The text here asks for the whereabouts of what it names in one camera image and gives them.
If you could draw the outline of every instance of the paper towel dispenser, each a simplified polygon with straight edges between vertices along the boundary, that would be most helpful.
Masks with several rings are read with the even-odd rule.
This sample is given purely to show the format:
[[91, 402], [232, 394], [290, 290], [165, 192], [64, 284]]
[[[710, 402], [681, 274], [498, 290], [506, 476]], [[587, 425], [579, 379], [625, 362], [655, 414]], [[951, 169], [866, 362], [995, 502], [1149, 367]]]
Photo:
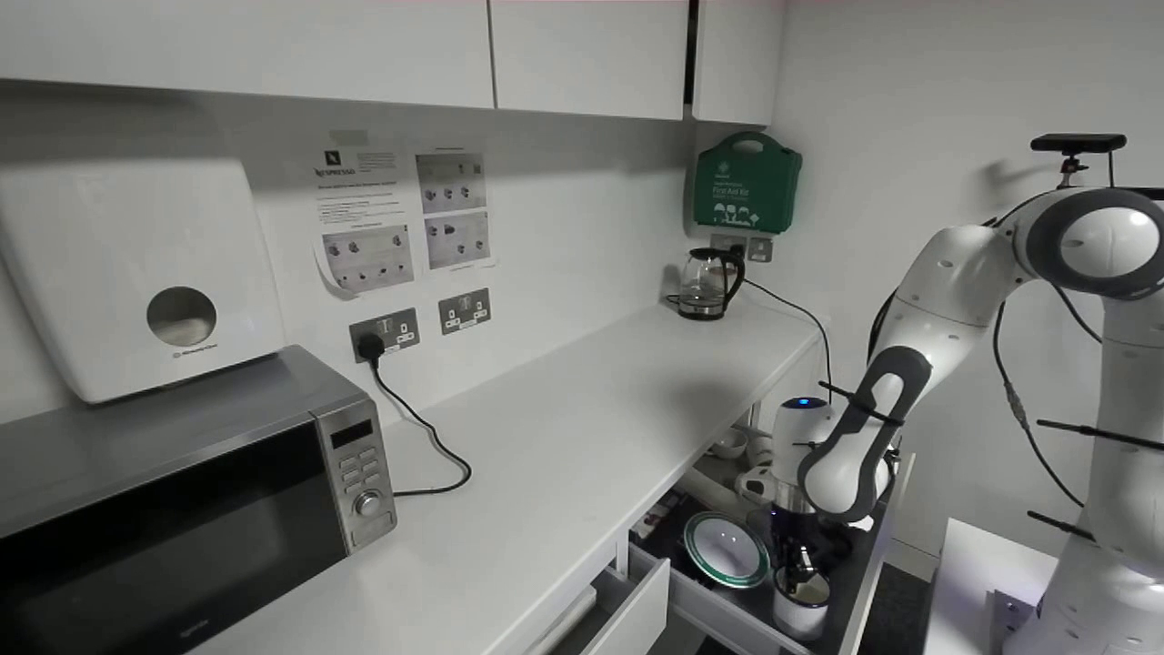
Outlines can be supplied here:
[[67, 387], [87, 404], [281, 346], [270, 256], [232, 152], [3, 152], [0, 256]]

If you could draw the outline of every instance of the microwave door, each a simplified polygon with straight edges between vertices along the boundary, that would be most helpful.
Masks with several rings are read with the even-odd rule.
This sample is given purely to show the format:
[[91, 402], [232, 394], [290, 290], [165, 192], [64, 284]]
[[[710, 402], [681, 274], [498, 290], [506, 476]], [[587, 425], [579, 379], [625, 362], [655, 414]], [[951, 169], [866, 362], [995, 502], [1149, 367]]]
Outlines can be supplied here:
[[191, 652], [341, 555], [306, 425], [0, 541], [0, 652]]

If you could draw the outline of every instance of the white wall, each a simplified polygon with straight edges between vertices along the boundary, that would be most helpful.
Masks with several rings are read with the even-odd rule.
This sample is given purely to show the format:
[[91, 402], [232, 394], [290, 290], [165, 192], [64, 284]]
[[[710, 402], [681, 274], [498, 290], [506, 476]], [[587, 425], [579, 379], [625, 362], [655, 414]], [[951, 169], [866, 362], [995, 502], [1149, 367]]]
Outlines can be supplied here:
[[[1057, 187], [1047, 128], [1122, 128], [1123, 181], [1164, 181], [1160, 0], [797, 0], [775, 134], [807, 157], [801, 225], [764, 274], [821, 305], [864, 371], [866, 323], [921, 244]], [[1008, 356], [1031, 414], [1094, 414], [1100, 350], [1043, 286], [1013, 303]], [[918, 476], [895, 528], [921, 573], [946, 518], [1057, 550], [1027, 508], [1075, 518], [1027, 453], [987, 350], [912, 414]], [[1087, 445], [1041, 433], [1075, 488]]]
[[[392, 352], [387, 379], [420, 409], [655, 303], [666, 244], [681, 225], [688, 157], [681, 125], [241, 100], [197, 100], [193, 107], [165, 95], [40, 95], [26, 86], [0, 86], [0, 95], [3, 148], [76, 137], [135, 152], [201, 142], [208, 137], [205, 112], [218, 122], [258, 199], [288, 342], [311, 346], [368, 387], [368, 371], [351, 356], [351, 323], [414, 305], [424, 346]], [[433, 146], [485, 148], [496, 262], [368, 290], [353, 303], [328, 294], [315, 257], [315, 169], [333, 131], [363, 131], [372, 146], [402, 152]], [[414, 251], [424, 251], [414, 210], [412, 232]], [[490, 286], [496, 322], [442, 340], [436, 299], [475, 286]], [[0, 417], [67, 402], [8, 278], [0, 278], [0, 388]]]

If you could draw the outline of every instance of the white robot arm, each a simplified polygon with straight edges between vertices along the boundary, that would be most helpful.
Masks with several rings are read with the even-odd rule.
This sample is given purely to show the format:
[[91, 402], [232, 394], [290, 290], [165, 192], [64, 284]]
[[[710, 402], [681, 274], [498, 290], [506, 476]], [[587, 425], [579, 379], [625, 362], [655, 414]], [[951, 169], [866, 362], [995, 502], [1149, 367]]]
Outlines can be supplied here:
[[944, 228], [886, 314], [847, 413], [801, 466], [807, 502], [825, 518], [866, 518], [910, 409], [983, 342], [1015, 286], [1043, 278], [1114, 303], [1155, 294], [1164, 278], [1160, 232], [1164, 210], [1132, 188], [1057, 188], [1000, 225]]
[[907, 274], [870, 371], [833, 433], [801, 461], [821, 518], [866, 518], [910, 409], [987, 335], [1027, 279], [1101, 299], [1101, 409], [1093, 491], [1034, 624], [1008, 652], [1164, 652], [1164, 210], [1132, 188], [1057, 188], [997, 228], [940, 232]]

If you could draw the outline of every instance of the kitchen counter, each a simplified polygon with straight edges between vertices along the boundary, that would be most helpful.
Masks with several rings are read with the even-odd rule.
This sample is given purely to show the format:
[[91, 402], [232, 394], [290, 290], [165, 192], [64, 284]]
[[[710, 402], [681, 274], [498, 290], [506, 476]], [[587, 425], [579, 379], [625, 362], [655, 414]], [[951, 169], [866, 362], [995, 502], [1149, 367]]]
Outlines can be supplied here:
[[[528, 652], [610, 563], [629, 525], [816, 342], [743, 294], [727, 322], [655, 305], [426, 414], [477, 466], [444, 500], [201, 652]], [[424, 439], [414, 425], [390, 439]]]

